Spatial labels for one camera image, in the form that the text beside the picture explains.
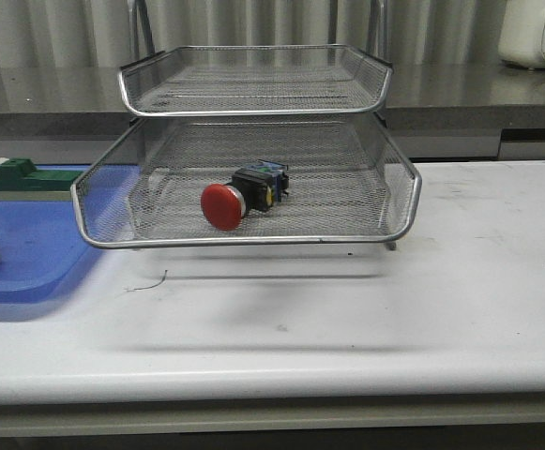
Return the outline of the green terminal block component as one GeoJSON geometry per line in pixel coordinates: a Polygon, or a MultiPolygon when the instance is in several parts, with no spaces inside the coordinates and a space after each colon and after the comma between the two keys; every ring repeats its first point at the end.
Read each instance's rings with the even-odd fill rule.
{"type": "Polygon", "coordinates": [[[67,202],[82,171],[39,169],[30,158],[0,157],[1,202],[67,202]]]}

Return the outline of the silver mesh tray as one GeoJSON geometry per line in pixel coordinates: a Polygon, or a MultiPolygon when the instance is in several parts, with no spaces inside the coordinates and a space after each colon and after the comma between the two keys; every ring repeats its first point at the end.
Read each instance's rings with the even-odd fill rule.
{"type": "Polygon", "coordinates": [[[72,185],[82,237],[98,248],[382,243],[411,228],[421,176],[374,114],[137,121],[72,185]],[[289,186],[233,231],[204,217],[203,190],[261,161],[289,186]]]}
{"type": "Polygon", "coordinates": [[[288,195],[263,213],[250,211],[233,231],[204,217],[200,197],[235,170],[156,168],[130,190],[126,207],[132,230],[147,240],[306,235],[384,235],[389,188],[372,170],[292,167],[288,195]]]}
{"type": "Polygon", "coordinates": [[[136,116],[362,113],[385,102],[392,66],[341,45],[184,46],[120,68],[136,116]]]}

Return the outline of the blue plastic tray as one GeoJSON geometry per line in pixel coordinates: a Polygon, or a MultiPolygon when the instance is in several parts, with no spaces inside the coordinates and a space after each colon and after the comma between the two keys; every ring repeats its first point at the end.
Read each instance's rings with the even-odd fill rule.
{"type": "Polygon", "coordinates": [[[0,305],[72,290],[102,254],[81,238],[70,200],[0,201],[0,305]]]}

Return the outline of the white kitchen appliance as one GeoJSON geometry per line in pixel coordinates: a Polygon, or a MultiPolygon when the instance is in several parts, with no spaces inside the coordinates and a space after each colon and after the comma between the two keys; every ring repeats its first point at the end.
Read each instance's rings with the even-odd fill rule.
{"type": "Polygon", "coordinates": [[[506,1],[498,55],[521,68],[545,68],[545,1],[506,1]]]}

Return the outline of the silver metal rack frame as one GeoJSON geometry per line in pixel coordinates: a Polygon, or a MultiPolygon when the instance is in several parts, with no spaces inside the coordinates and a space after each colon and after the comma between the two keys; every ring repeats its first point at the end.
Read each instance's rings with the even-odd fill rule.
{"type": "MultiPolygon", "coordinates": [[[[147,57],[159,53],[153,42],[151,23],[149,20],[147,6],[143,1],[132,1],[129,3],[129,20],[131,27],[130,45],[133,50],[146,49],[147,57]]],[[[349,115],[349,114],[374,114],[378,111],[349,112],[349,113],[325,113],[325,114],[287,114],[287,115],[238,115],[238,116],[187,116],[187,117],[254,117],[254,116],[323,116],[323,115],[349,115]]],[[[176,117],[154,117],[154,118],[176,118],[176,117]]]]}

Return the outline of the red emergency stop button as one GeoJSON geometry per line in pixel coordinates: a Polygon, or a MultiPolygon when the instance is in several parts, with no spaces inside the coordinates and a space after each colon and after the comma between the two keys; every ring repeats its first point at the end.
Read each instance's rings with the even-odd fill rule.
{"type": "Polygon", "coordinates": [[[226,184],[208,185],[200,198],[207,221],[221,231],[235,230],[251,210],[269,211],[288,195],[289,167],[259,160],[236,170],[226,184]]]}

